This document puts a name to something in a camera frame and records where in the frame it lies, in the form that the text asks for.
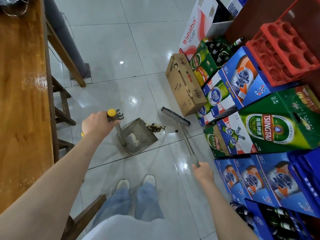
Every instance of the white shirt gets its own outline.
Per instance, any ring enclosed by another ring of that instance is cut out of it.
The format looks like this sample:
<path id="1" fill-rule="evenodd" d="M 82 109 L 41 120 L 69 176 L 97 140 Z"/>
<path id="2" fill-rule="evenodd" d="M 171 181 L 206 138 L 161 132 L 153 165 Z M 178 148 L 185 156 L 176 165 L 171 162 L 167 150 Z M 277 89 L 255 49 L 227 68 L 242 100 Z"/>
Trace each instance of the white shirt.
<path id="1" fill-rule="evenodd" d="M 141 221 L 132 216 L 115 215 L 92 229 L 82 240 L 176 240 L 173 228 L 164 219 Z"/>

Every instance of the person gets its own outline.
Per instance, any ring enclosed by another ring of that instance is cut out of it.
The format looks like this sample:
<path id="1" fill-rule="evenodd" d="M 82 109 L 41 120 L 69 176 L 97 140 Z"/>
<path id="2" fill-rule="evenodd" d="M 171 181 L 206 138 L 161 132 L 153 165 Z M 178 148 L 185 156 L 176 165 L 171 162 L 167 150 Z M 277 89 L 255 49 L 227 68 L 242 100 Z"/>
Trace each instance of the person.
<path id="1" fill-rule="evenodd" d="M 105 111 L 85 119 L 80 142 L 0 215 L 0 239 L 61 239 L 90 160 L 102 140 L 119 123 L 109 123 Z M 218 239 L 258 239 L 218 190 L 209 164 L 200 161 L 199 165 L 199 168 L 192 165 L 194 176 L 208 198 Z M 156 179 L 147 175 L 137 193 L 133 218 L 126 215 L 131 203 L 130 182 L 121 180 L 83 239 L 177 239 L 170 223 L 164 219 L 155 185 Z"/>

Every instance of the wooden table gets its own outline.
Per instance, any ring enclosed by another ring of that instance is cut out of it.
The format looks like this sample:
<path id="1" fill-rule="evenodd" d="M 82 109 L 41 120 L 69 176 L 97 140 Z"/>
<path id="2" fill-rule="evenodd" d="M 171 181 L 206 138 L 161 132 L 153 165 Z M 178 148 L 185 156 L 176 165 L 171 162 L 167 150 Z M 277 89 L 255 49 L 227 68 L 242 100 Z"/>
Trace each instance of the wooden table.
<path id="1" fill-rule="evenodd" d="M 59 157 L 47 39 L 85 86 L 47 25 L 43 0 L 20 17 L 0 10 L 0 214 Z"/>

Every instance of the shoe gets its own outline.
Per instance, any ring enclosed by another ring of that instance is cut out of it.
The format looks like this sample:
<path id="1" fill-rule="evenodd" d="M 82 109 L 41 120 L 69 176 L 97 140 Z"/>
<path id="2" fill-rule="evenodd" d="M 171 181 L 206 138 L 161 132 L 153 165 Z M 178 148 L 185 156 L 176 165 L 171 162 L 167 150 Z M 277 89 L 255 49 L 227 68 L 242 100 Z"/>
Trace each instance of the shoe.
<path id="1" fill-rule="evenodd" d="M 154 187 L 156 186 L 156 179 L 152 175 L 147 175 L 143 180 L 143 184 L 145 182 L 148 182 L 148 183 L 152 184 Z"/>
<path id="2" fill-rule="evenodd" d="M 127 180 L 127 179 L 120 180 L 119 183 L 117 184 L 117 187 L 115 188 L 115 190 L 122 189 L 122 188 L 127 188 L 128 190 L 130 190 L 129 180 Z"/>

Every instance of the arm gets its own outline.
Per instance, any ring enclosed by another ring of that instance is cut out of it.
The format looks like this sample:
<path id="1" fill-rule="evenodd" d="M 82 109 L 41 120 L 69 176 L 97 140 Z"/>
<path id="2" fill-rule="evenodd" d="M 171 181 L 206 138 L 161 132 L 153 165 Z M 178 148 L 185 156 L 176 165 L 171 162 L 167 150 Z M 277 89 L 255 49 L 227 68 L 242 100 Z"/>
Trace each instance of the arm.
<path id="1" fill-rule="evenodd" d="M 59 240 L 94 152 L 118 123 L 102 111 L 84 120 L 81 141 L 0 215 L 0 239 Z"/>
<path id="2" fill-rule="evenodd" d="M 253 230 L 247 226 L 246 222 L 229 205 L 225 197 L 214 183 L 214 174 L 207 162 L 199 162 L 200 167 L 192 165 L 194 176 L 202 185 L 208 202 L 214 226 L 219 240 L 258 240 Z"/>

